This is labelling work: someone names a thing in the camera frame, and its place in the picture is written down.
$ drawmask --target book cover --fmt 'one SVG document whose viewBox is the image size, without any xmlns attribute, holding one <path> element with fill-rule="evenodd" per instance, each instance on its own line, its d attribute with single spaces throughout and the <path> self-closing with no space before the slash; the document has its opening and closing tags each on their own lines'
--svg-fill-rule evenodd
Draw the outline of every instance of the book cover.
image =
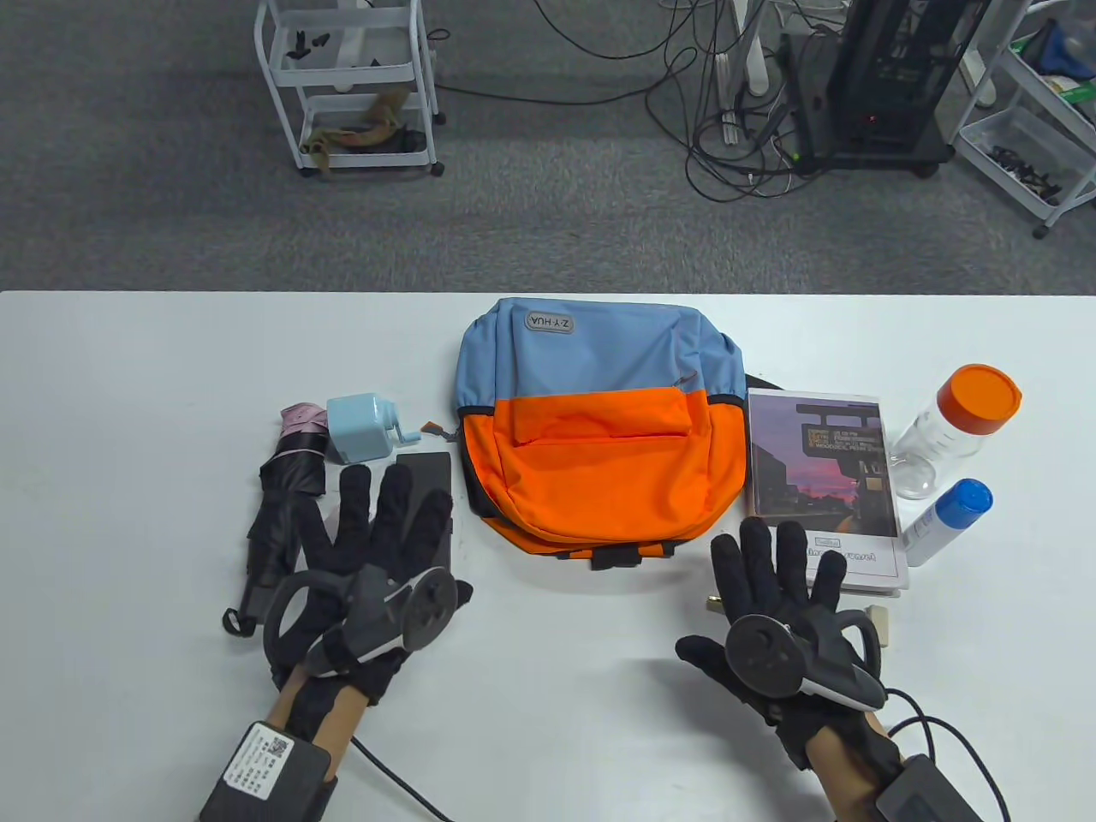
<svg viewBox="0 0 1096 822">
<path fill-rule="evenodd" d="M 821 556 L 848 561 L 845 587 L 909 587 L 879 403 L 870 397 L 752 389 L 750 512 L 807 530 L 808 578 Z"/>
</svg>

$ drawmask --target forearm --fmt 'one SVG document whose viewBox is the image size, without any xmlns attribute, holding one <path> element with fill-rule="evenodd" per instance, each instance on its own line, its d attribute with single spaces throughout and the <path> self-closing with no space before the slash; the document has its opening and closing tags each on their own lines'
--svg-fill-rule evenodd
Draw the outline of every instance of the forearm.
<svg viewBox="0 0 1096 822">
<path fill-rule="evenodd" d="M 874 713 L 868 715 L 868 723 L 886 735 Z M 833 729 L 823 728 L 807 743 L 807 757 L 837 822 L 872 822 L 870 808 L 879 795 L 879 783 Z"/>
<path fill-rule="evenodd" d="M 300 666 L 295 667 L 293 673 L 289 674 L 285 687 L 282 688 L 282 693 L 278 694 L 277 701 L 274 703 L 274 707 L 266 717 L 269 724 L 279 729 L 285 728 L 286 722 L 289 720 L 289 710 L 293 708 L 293 700 L 297 697 L 297 693 L 307 681 L 308 675 L 304 670 Z M 326 781 L 331 781 L 339 770 L 343 755 L 350 746 L 350 738 L 357 730 L 357 724 L 362 721 L 362 715 L 365 713 L 365 709 L 368 706 L 369 700 L 362 695 L 362 692 L 347 685 L 339 692 L 339 696 L 335 697 L 331 710 L 328 711 L 323 721 L 320 722 L 316 737 L 309 740 L 312 744 L 322 747 L 331 754 L 331 767 L 328 768 L 328 774 L 324 777 Z"/>
</svg>

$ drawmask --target blue cap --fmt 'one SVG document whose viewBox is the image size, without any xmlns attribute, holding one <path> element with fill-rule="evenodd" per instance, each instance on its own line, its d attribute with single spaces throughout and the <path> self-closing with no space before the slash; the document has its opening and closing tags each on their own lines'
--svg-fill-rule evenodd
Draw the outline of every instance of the blue cap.
<svg viewBox="0 0 1096 822">
<path fill-rule="evenodd" d="M 993 494 L 983 482 L 964 479 L 956 482 L 936 501 L 936 516 L 955 530 L 969 528 L 993 507 Z"/>
</svg>

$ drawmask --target backpack logo patch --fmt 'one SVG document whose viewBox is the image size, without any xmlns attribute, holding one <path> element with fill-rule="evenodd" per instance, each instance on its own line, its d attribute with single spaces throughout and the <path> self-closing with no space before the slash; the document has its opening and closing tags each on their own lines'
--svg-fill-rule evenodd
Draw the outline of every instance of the backpack logo patch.
<svg viewBox="0 0 1096 822">
<path fill-rule="evenodd" d="M 551 331 L 556 334 L 573 334 L 574 318 L 566 313 L 529 311 L 525 315 L 525 328 L 529 331 Z"/>
</svg>

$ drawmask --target gray carpet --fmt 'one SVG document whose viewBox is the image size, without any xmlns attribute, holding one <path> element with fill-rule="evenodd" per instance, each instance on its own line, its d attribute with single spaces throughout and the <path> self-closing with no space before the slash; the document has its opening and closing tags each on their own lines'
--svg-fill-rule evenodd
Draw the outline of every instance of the gray carpet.
<svg viewBox="0 0 1096 822">
<path fill-rule="evenodd" d="M 657 0 L 545 4 L 605 50 L 652 45 L 669 19 Z M 0 288 L 1096 293 L 1091 208 L 1038 242 L 960 160 L 928 181 L 834 173 L 713 205 L 640 99 L 441 92 L 443 178 L 304 180 L 253 14 L 251 0 L 0 7 Z M 437 49 L 454 85 L 590 99 L 662 72 L 661 55 L 579 54 L 529 0 L 427 0 L 427 24 L 453 32 Z M 960 104 L 954 90 L 945 106 Z M 680 123 L 671 89 L 655 107 Z"/>
</svg>

